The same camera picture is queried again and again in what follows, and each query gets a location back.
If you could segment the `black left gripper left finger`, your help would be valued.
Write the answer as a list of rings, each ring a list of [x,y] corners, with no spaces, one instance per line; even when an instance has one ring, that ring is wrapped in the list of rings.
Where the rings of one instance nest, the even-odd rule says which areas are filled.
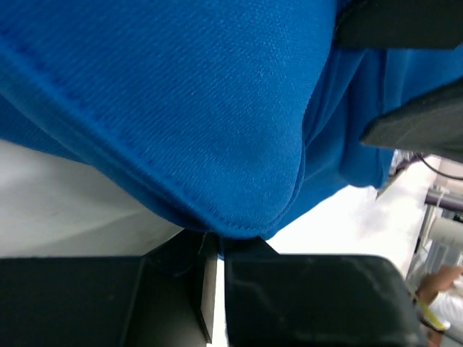
[[[206,346],[216,237],[182,231],[142,256],[1,260],[3,346]]]

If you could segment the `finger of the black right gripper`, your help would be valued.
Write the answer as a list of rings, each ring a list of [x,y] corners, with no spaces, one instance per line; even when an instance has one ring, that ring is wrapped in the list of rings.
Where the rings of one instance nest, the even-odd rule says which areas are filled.
[[[461,1],[351,1],[337,15],[342,48],[454,49],[462,44]]]
[[[364,145],[434,155],[462,154],[462,79],[411,99],[373,119]]]

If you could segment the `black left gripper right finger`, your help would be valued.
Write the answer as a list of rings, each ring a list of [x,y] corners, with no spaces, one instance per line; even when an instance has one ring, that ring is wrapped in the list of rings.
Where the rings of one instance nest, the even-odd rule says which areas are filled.
[[[222,243],[231,346],[425,346],[396,267],[364,254],[280,254]]]

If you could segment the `blue zip-up jacket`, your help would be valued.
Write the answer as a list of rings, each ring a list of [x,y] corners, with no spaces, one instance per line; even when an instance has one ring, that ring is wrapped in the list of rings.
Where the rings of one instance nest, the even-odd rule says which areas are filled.
[[[351,1],[3,1],[1,138],[93,166],[172,223],[271,238],[381,187],[364,128],[462,78],[454,49],[342,48]]]

